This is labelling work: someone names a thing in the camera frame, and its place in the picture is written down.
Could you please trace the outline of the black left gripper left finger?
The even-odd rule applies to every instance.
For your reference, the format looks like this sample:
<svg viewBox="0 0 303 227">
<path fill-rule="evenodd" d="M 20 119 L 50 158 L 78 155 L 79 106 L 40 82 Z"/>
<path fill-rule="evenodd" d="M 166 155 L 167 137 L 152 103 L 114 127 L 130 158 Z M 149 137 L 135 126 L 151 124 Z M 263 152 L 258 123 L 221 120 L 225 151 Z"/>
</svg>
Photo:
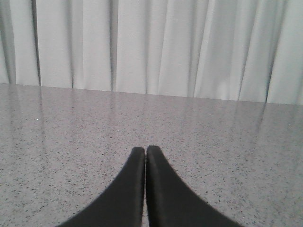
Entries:
<svg viewBox="0 0 303 227">
<path fill-rule="evenodd" d="M 114 181 L 62 227 L 140 227 L 145 184 L 144 148 L 134 147 Z"/>
</svg>

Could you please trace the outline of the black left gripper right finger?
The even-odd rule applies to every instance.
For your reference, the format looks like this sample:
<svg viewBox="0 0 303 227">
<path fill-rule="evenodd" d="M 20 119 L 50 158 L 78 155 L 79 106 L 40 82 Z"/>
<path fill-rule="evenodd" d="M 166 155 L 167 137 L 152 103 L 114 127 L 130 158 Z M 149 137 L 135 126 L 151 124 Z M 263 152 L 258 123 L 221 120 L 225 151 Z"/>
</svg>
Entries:
<svg viewBox="0 0 303 227">
<path fill-rule="evenodd" d="M 176 174 L 158 146 L 147 148 L 146 199 L 151 227 L 237 227 L 200 199 Z"/>
</svg>

